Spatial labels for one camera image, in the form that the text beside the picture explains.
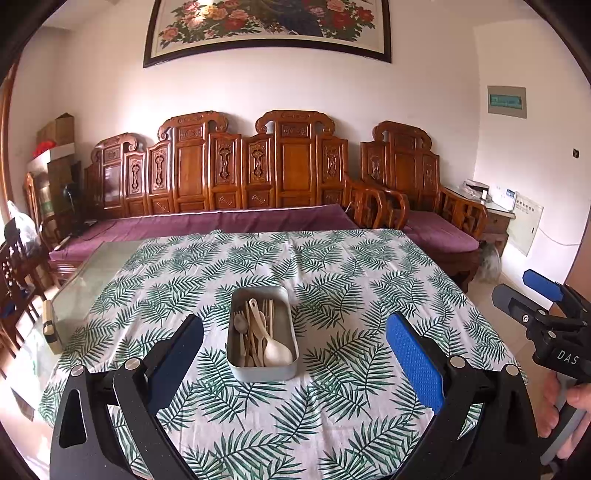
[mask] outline purple cushion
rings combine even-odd
[[[50,252],[49,257],[53,261],[82,262],[91,256],[103,242],[209,233],[218,229],[227,233],[243,233],[356,228],[357,226],[339,205],[150,215],[100,221],[80,237],[70,240],[61,250]]]
[[[411,210],[402,231],[425,251],[458,254],[478,250],[478,240],[433,212]]]

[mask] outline finger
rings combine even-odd
[[[558,410],[550,403],[543,401],[537,411],[535,423],[538,429],[538,435],[542,438],[549,437],[552,429],[558,425]]]
[[[542,392],[544,398],[552,405],[556,403],[558,394],[560,393],[560,383],[558,383],[558,378],[556,378],[556,372],[548,372]]]
[[[556,452],[556,456],[558,458],[566,460],[572,455],[575,448],[577,448],[577,445],[581,441],[581,438],[585,434],[587,428],[589,427],[589,423],[591,423],[591,414],[587,413],[572,435],[566,439],[563,445],[558,449],[558,452]]]
[[[574,408],[591,412],[591,384],[577,385],[566,392],[566,401]]]

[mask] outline table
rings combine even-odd
[[[488,212],[488,221],[480,236],[480,240],[495,244],[499,256],[505,251],[507,241],[509,240],[509,234],[507,229],[509,228],[509,222],[515,218],[515,214],[509,210],[503,208],[501,205],[495,202],[486,202],[482,199],[474,198],[472,195],[458,187],[447,187],[447,189],[457,193],[465,199],[472,200],[474,202],[480,202],[486,207]]]
[[[64,344],[76,328],[84,324],[96,297],[140,243],[101,245],[58,291],[53,298],[53,307],[57,317],[56,329]],[[59,360],[45,341],[42,324],[41,319],[36,321],[7,369],[7,381],[11,388],[35,410],[39,409],[43,391]]]
[[[298,374],[287,382],[238,382],[225,359],[232,292],[278,284],[290,297]],[[54,420],[74,365],[103,371],[142,357],[193,312],[203,319],[203,345],[158,419],[199,478],[379,478],[397,470],[433,416],[385,340],[394,311],[446,355],[479,368],[516,364],[474,305],[400,231],[150,239],[71,334],[40,413]],[[132,469],[147,475],[121,412],[111,413]],[[475,407],[464,431],[477,419]]]

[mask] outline black lamp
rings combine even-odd
[[[76,202],[80,198],[80,188],[77,183],[67,183],[62,191],[64,198],[70,202],[73,213],[72,235],[79,236],[82,234],[83,226],[81,219],[76,210]]]

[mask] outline leaf pattern tablecloth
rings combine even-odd
[[[284,286],[300,349],[287,382],[234,379],[225,345],[238,287]],[[477,368],[517,364],[476,307],[402,232],[349,230],[188,235],[149,239],[74,332],[41,400],[53,424],[70,369],[119,367],[170,337],[188,313],[203,345],[158,419],[200,480],[371,480],[393,473],[433,416],[385,339],[403,312],[446,355]],[[464,431],[478,419],[471,408]],[[114,407],[134,470],[149,475]]]

